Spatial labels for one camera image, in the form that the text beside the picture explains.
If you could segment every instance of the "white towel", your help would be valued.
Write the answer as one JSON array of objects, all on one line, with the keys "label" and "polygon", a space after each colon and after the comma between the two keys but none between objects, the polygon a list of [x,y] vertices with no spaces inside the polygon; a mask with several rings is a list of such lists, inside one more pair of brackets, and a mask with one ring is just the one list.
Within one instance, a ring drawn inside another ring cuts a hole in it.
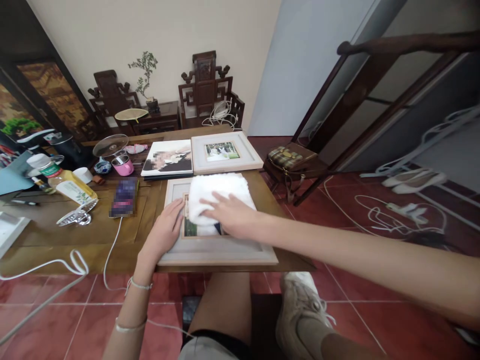
[{"label": "white towel", "polygon": [[250,196],[249,185],[241,174],[199,175],[192,179],[190,193],[188,194],[188,217],[192,223],[199,226],[211,226],[218,223],[218,221],[210,217],[200,215],[205,210],[213,210],[212,206],[200,203],[200,199],[213,203],[218,202],[212,195],[213,191],[226,198],[233,194],[249,207],[255,209],[254,202]]}]

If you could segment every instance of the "bracelet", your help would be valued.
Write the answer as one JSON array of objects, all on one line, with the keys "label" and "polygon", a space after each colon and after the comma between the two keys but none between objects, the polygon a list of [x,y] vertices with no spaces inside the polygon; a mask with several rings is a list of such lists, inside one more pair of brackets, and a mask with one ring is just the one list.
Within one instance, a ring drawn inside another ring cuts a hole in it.
[{"label": "bracelet", "polygon": [[142,330],[145,327],[145,324],[147,323],[147,319],[145,319],[145,321],[137,327],[121,327],[117,323],[118,320],[119,320],[119,318],[117,317],[115,319],[115,330],[117,330],[119,333],[124,333],[124,334],[133,333],[133,332],[136,332],[138,330]]},{"label": "bracelet", "polygon": [[134,277],[132,276],[132,277],[130,278],[130,280],[128,280],[128,284],[127,284],[127,286],[126,286],[126,290],[127,290],[127,291],[129,290],[130,285],[133,285],[134,287],[139,288],[139,289],[150,290],[150,289],[152,288],[152,286],[154,285],[154,283],[152,282],[152,283],[150,284],[150,286],[138,285],[138,284],[134,281]]}]

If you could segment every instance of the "photo print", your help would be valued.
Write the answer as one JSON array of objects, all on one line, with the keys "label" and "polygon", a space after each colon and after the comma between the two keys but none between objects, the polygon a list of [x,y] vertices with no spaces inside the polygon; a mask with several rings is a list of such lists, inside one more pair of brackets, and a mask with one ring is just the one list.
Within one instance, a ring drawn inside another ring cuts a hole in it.
[{"label": "photo print", "polygon": [[198,226],[191,222],[189,217],[189,194],[187,192],[183,194],[183,200],[185,201],[185,205],[183,207],[183,221],[181,225],[182,239],[199,237],[216,238],[228,235],[219,223],[211,226]]},{"label": "photo print", "polygon": [[145,160],[142,176],[184,173],[192,170],[190,140],[154,142]]},{"label": "photo print", "polygon": [[207,144],[205,145],[205,154],[208,162],[240,158],[240,154],[233,141]]}]

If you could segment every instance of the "small bowl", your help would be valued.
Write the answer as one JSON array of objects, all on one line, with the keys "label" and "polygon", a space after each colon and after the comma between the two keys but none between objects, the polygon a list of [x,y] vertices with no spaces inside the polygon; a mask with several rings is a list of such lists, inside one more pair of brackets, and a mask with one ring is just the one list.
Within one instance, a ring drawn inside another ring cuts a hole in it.
[{"label": "small bowl", "polygon": [[93,168],[97,174],[104,175],[112,171],[112,164],[100,158],[100,161],[97,162]]}]

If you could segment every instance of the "handbag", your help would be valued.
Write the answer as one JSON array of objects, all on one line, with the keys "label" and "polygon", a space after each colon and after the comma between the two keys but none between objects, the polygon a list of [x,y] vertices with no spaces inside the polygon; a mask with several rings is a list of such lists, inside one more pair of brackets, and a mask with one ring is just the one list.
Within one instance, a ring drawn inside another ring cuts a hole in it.
[{"label": "handbag", "polygon": [[[310,160],[316,155],[317,153],[294,142],[286,146],[279,146],[268,153],[268,161],[277,169],[282,170],[285,175],[286,200],[288,203],[294,200],[295,193],[305,180],[305,173],[309,172],[302,170],[308,167]],[[291,175],[300,175],[300,182],[295,188],[293,188]]]}]

